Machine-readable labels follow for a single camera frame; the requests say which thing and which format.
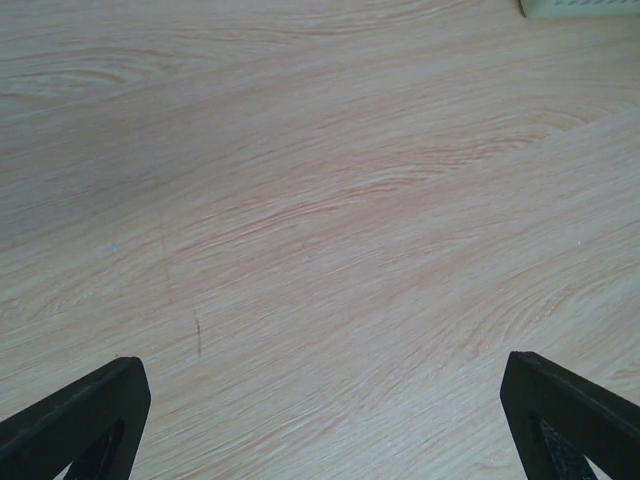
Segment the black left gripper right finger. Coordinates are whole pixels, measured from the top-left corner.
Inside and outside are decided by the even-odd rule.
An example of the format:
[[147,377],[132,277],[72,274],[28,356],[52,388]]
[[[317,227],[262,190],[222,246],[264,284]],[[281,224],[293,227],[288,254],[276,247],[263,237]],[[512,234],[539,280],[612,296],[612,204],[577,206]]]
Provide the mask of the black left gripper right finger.
[[639,407],[534,352],[508,357],[500,400],[529,479],[639,477]]

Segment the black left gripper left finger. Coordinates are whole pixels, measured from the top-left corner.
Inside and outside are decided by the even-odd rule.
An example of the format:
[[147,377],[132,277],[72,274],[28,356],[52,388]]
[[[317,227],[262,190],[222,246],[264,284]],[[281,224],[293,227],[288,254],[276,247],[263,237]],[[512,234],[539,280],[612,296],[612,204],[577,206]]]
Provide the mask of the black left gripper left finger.
[[1,422],[1,477],[127,479],[150,405],[141,359],[117,358]]

